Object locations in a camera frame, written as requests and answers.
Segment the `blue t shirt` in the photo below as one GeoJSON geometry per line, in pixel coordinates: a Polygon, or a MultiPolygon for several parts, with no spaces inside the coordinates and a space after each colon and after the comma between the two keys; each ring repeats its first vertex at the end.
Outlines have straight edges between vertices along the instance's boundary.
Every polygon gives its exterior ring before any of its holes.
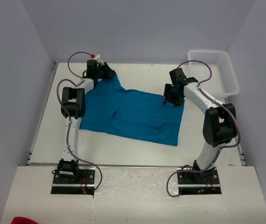
{"type": "Polygon", "coordinates": [[[184,107],[162,101],[158,94],[124,89],[118,77],[106,79],[86,94],[79,128],[177,146],[184,107]]]}

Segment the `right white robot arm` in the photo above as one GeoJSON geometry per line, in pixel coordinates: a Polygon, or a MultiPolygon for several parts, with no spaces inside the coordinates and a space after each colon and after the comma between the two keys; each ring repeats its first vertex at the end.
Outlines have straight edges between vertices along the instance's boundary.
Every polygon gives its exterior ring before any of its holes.
{"type": "Polygon", "coordinates": [[[190,177],[196,183],[208,179],[208,171],[214,168],[215,162],[228,143],[238,135],[236,111],[233,104],[224,104],[199,86],[194,77],[186,77],[182,68],[169,72],[171,84],[165,84],[163,104],[171,103],[182,106],[184,99],[191,100],[204,114],[202,134],[205,140],[199,157],[189,170],[182,170],[183,177],[190,177]]]}

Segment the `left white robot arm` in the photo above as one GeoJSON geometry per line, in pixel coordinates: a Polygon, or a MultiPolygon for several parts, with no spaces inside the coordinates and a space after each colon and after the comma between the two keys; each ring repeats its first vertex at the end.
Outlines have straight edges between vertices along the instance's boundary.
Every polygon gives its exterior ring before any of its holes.
{"type": "Polygon", "coordinates": [[[79,161],[94,166],[77,156],[79,125],[86,113],[86,93],[93,90],[101,80],[115,75],[116,72],[99,57],[87,61],[86,71],[78,84],[66,78],[57,84],[56,95],[66,127],[65,146],[57,172],[69,183],[76,183],[80,179],[79,161]]]}

